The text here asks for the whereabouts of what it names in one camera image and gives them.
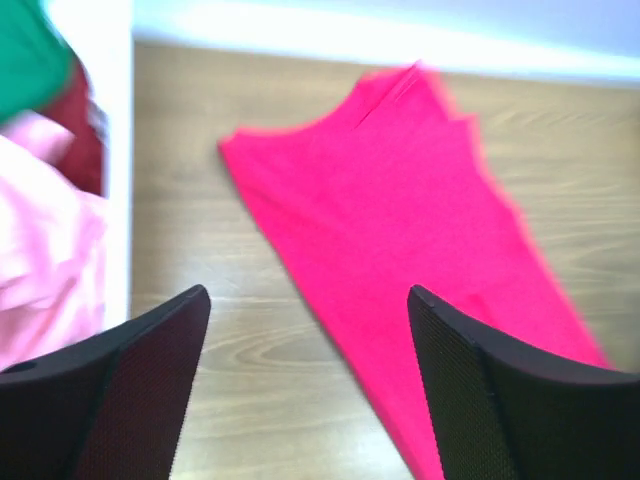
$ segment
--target maroon fabric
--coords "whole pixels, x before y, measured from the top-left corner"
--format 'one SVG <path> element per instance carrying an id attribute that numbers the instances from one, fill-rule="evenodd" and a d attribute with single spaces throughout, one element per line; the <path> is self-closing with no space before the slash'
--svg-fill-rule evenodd
<path id="1" fill-rule="evenodd" d="M 89 122 L 91 102 L 87 74 L 79 59 L 69 87 L 40 113 L 74 135 L 56 168 L 85 192 L 102 195 L 103 144 Z"/>

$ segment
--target wooden surface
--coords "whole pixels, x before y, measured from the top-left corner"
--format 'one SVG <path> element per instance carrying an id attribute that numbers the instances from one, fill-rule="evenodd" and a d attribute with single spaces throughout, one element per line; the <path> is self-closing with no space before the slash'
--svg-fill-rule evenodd
<path id="1" fill-rule="evenodd" d="M 202 283 L 213 314 L 173 478 L 411 478 L 238 200 L 239 123 L 329 111 L 361 66 L 136 47 L 133 308 Z M 446 76 L 620 368 L 640 370 L 640 92 Z"/>

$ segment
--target wooden table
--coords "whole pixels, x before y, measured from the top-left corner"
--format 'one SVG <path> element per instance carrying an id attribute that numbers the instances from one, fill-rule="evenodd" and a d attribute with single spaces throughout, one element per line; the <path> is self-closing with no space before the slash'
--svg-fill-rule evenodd
<path id="1" fill-rule="evenodd" d="M 362 66 L 136 46 L 134 313 L 213 313 L 177 480 L 405 480 L 402 459 L 239 201 L 215 142 L 309 121 Z M 493 172 L 612 359 L 640 370 L 640 91 L 448 75 Z"/>

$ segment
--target clothing pile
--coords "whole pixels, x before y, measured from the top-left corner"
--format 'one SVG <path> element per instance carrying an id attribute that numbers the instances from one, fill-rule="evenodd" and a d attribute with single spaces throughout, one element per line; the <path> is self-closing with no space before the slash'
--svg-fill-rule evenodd
<path id="1" fill-rule="evenodd" d="M 420 284 L 530 345 L 607 366 L 488 172 L 472 116 L 418 65 L 335 111 L 219 143 L 241 197 L 418 479 L 442 479 L 407 319 Z"/>
<path id="2" fill-rule="evenodd" d="M 0 7 L 0 370 L 102 330 L 102 132 L 40 0 Z"/>

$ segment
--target light pink cloth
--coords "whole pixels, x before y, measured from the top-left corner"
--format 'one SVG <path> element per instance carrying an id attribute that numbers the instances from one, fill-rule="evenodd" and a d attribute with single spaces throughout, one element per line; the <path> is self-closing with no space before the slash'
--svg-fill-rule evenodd
<path id="1" fill-rule="evenodd" d="M 29 113 L 0 133 L 1 370 L 102 330 L 107 224 L 105 199 L 47 164 L 64 128 Z"/>

